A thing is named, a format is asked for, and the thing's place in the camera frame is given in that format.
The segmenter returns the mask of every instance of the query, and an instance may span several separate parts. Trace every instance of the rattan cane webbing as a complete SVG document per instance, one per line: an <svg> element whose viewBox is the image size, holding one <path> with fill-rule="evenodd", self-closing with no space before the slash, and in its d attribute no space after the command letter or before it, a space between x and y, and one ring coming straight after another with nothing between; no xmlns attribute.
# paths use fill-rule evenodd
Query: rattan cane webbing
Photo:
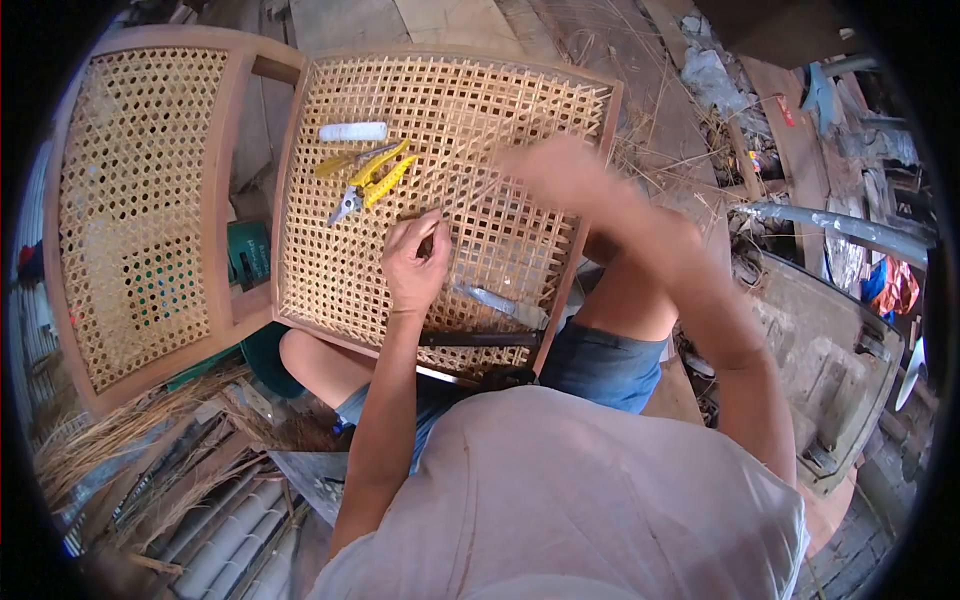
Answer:
<svg viewBox="0 0 960 600"><path fill-rule="evenodd" d="M390 298L379 266L387 228L443 205L454 253L450 281L482 286L546 309L568 261L576 220L533 206L525 188L494 166L504 148L567 132L597 141L611 89L521 64L442 55L317 59L309 67L286 173L280 239L279 313L375 347ZM372 209L326 226L355 169L318 180L316 164L372 142L322 143L332 123L386 121L389 141L420 155ZM385 174L393 164L384 167ZM444 285L426 328L522 331L502 313ZM424 366L475 378L489 366L522 365L528 348L421 348Z"/></svg>
<svg viewBox="0 0 960 600"><path fill-rule="evenodd" d="M93 389L210 333L201 264L204 143L226 52L96 57L60 174L60 262Z"/></svg>

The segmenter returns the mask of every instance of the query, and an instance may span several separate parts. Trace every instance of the blue shorts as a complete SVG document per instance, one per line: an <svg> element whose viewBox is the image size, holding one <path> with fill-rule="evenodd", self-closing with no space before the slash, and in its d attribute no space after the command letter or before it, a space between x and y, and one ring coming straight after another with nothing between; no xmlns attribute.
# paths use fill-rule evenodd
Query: blue shorts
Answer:
<svg viewBox="0 0 960 600"><path fill-rule="evenodd" d="M641 342L584 327L570 319L554 338L539 384L638 415L660 381L662 342ZM365 385L337 408L343 420L357 423L367 399ZM437 419L474 390L427 375L417 375L417 437L411 472Z"/></svg>

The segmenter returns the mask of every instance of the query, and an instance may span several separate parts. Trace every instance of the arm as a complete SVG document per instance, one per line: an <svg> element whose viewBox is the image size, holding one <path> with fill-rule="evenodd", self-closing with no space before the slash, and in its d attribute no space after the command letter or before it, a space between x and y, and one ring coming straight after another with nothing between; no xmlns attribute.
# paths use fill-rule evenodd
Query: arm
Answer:
<svg viewBox="0 0 960 600"><path fill-rule="evenodd" d="M662 282L684 330L716 370L720 431L795 485L793 421L777 366L730 276L703 248L684 244L675 222L654 210L636 186L606 173L578 140L555 137L514 152L504 168L522 178L539 203L590 219Z"/></svg>
<svg viewBox="0 0 960 600"><path fill-rule="evenodd" d="M434 251L418 258L420 242L434 236ZM450 238L439 211L404 221L387 232L381 264L393 309L373 370L347 461L344 499L329 558L380 525L407 479L417 428L417 344L430 302L446 275Z"/></svg>

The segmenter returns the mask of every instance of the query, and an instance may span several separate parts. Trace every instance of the white shirt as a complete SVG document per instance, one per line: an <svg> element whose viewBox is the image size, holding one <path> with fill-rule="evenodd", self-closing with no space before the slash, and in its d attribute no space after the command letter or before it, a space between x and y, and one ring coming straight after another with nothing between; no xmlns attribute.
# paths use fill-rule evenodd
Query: white shirt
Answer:
<svg viewBox="0 0 960 600"><path fill-rule="evenodd" d="M430 432L310 598L788 598L804 501L727 436L538 386Z"/></svg>

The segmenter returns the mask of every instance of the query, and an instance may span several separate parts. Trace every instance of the yellow pliers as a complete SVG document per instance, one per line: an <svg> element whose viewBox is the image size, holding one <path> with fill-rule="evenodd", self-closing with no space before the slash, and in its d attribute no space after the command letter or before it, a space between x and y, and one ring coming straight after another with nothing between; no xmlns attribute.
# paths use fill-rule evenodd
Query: yellow pliers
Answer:
<svg viewBox="0 0 960 600"><path fill-rule="evenodd" d="M390 173L377 183L372 182L373 175L389 160L406 150L409 145L410 140L404 139L396 148L376 158L372 158L362 169L357 171L357 174L347 182L347 191L344 193L344 198L340 201L340 205L337 206L337 209L330 215L330 218L326 220L327 226L332 227L333 224L354 210L360 210L361 204L364 208L370 208L373 206L373 203L383 198L387 192L393 189L400 181L400 178L403 177L403 174L406 173L407 169L410 168L410 165L412 165L419 156L413 155L404 158L396 167L390 170ZM362 191L363 195L358 195L358 191Z"/></svg>

